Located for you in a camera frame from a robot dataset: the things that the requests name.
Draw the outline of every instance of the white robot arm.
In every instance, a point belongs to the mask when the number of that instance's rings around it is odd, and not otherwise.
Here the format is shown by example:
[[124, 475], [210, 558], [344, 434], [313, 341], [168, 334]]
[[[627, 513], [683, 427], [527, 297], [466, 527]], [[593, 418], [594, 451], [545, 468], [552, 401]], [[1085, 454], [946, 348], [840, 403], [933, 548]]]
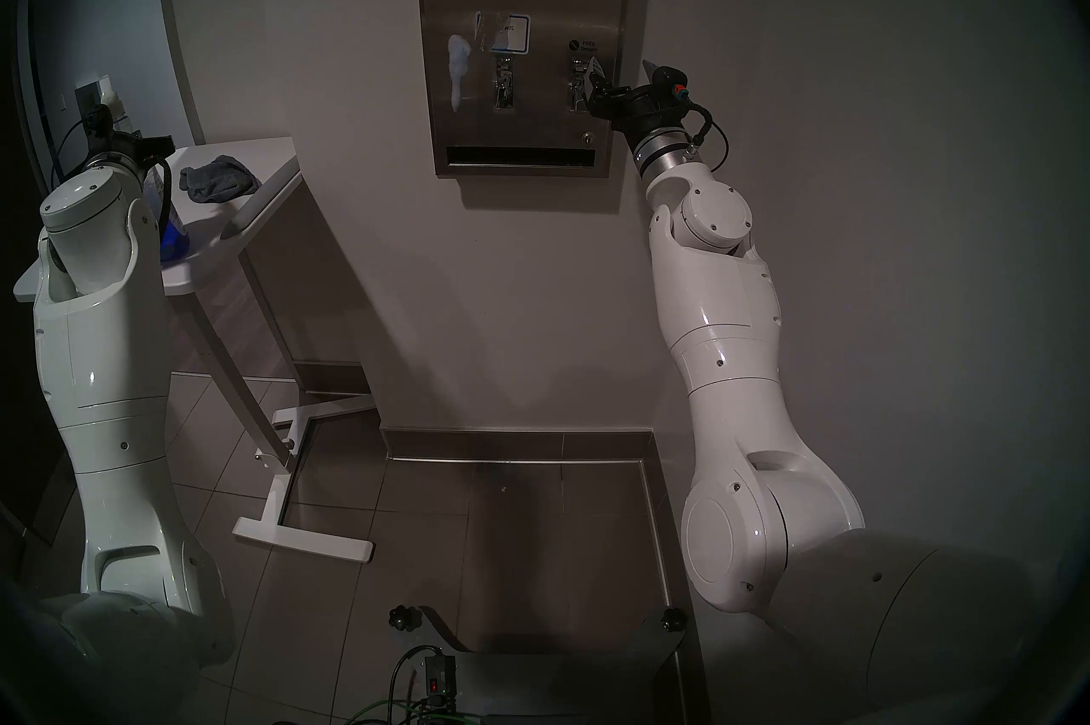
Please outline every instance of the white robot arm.
[[82, 593], [46, 608], [104, 680], [123, 681], [110, 696], [147, 716], [175, 703], [198, 667], [226, 661], [234, 636], [216, 564], [182, 520], [164, 444], [169, 333], [142, 182], [149, 154], [173, 145], [113, 133], [108, 110], [100, 116], [82, 172], [40, 210], [38, 376], [86, 528]]
[[[591, 114], [625, 134], [654, 214], [658, 324], [689, 394], [695, 444], [680, 542], [697, 592], [794, 637], [880, 704], [997, 680], [1032, 625], [1014, 561], [871, 532], [784, 404], [782, 314], [753, 217], [699, 147], [713, 126], [683, 73], [644, 62], [615, 88], [596, 63]], [[690, 136], [681, 119], [704, 125]]]
[[[851, 492], [802, 443], [779, 389], [780, 312], [742, 196], [698, 147], [711, 116], [680, 71], [645, 63], [651, 85], [588, 73], [589, 109], [625, 133], [654, 209], [658, 325], [689, 391], [697, 468], [681, 551], [697, 591], [728, 612], [768, 604], [792, 553], [863, 525]], [[681, 126], [705, 117], [695, 137]]]

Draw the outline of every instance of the white table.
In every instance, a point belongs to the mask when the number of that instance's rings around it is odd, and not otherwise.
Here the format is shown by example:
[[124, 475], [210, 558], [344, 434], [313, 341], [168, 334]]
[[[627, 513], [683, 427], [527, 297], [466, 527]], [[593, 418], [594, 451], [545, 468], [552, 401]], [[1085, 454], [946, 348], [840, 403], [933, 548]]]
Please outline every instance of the white table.
[[[199, 168], [220, 155], [232, 156], [245, 165], [262, 181], [262, 186], [255, 194], [238, 197], [230, 203], [194, 203], [184, 191], [177, 188], [179, 171], [182, 168]], [[182, 147], [167, 162], [173, 181], [171, 202], [190, 235], [190, 250], [185, 257], [162, 266], [162, 287], [167, 301], [223, 398], [256, 443], [255, 457], [272, 471], [272, 482], [262, 518], [240, 518], [234, 525], [234, 533], [261, 543], [366, 563], [374, 548], [370, 541], [319, 534], [280, 523], [301, 461], [302, 447], [307, 439], [307, 424], [323, 416], [374, 409], [374, 398], [353, 397], [277, 411], [270, 423], [246, 387], [242, 374], [196, 295], [196, 291], [208, 285], [225, 263], [238, 258], [263, 314], [266, 319], [270, 319], [245, 249], [303, 181], [295, 158], [295, 146], [291, 138], [204, 144], [198, 147]], [[39, 279], [40, 268], [35, 262], [15, 283], [15, 299], [33, 303]], [[269, 327], [290, 364], [291, 359], [275, 322], [270, 321]], [[287, 438], [281, 439], [274, 425], [289, 425]]]

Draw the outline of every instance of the stainless steel dispenser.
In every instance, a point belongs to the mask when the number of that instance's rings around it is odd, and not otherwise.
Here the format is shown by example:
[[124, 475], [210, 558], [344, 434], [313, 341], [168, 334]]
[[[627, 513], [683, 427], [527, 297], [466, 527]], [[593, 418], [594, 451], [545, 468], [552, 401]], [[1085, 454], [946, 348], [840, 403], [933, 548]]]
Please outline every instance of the stainless steel dispenser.
[[435, 172], [608, 176], [607, 124], [576, 94], [617, 80], [626, 0], [420, 0]]

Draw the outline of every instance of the gray cloth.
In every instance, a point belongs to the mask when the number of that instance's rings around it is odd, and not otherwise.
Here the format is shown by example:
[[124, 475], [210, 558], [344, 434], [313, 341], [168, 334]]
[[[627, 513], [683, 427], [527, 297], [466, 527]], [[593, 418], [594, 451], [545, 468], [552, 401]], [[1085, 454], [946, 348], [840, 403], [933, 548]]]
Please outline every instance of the gray cloth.
[[246, 166], [230, 156], [219, 156], [203, 168], [182, 168], [178, 188], [189, 193], [194, 203], [227, 203], [253, 194], [261, 180]]

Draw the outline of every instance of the label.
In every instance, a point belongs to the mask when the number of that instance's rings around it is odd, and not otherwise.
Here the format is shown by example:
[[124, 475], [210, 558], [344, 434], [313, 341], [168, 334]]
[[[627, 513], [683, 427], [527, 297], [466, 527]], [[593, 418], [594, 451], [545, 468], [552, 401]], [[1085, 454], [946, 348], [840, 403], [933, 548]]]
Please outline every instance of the label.
[[494, 53], [516, 53], [524, 56], [530, 52], [530, 15], [508, 15], [502, 28], [496, 33], [492, 45]]

